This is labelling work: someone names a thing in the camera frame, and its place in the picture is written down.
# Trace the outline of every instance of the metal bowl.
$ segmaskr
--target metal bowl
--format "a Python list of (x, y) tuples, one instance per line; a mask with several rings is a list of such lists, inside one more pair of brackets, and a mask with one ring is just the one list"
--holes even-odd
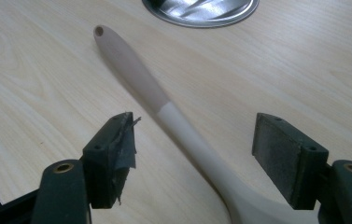
[(156, 17), (171, 23), (214, 28), (234, 24), (255, 11), (259, 0), (143, 0)]

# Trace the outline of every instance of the light wood grain surface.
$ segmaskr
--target light wood grain surface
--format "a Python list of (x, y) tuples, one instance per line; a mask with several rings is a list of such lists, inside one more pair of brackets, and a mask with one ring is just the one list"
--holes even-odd
[(0, 1), (0, 200), (38, 188), (42, 171), (133, 111), (137, 169), (122, 205), (93, 223), (230, 223), (219, 196), (105, 63), (106, 25), (215, 150), (258, 193), (285, 203), (251, 156), (257, 112), (276, 115), (352, 160), (352, 1), (261, 0), (219, 29), (160, 21), (140, 1)]

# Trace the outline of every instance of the stainless steel bowl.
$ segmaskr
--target stainless steel bowl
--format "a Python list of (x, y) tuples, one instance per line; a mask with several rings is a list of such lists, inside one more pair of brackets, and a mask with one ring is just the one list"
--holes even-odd
[(255, 11), (259, 0), (143, 0), (158, 18), (171, 23), (214, 28), (234, 24)]

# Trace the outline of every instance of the wooden table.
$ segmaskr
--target wooden table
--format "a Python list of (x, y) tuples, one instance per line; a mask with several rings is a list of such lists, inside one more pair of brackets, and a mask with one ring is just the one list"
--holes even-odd
[(118, 32), (230, 166), (285, 203), (251, 156), (258, 112), (352, 160), (352, 1), (261, 0), (247, 20), (190, 29), (140, 1), (0, 1), (0, 200), (38, 188), (42, 171), (81, 149), (112, 116), (133, 111), (137, 169), (122, 205), (93, 223), (229, 223), (183, 150), (124, 88), (94, 42)]

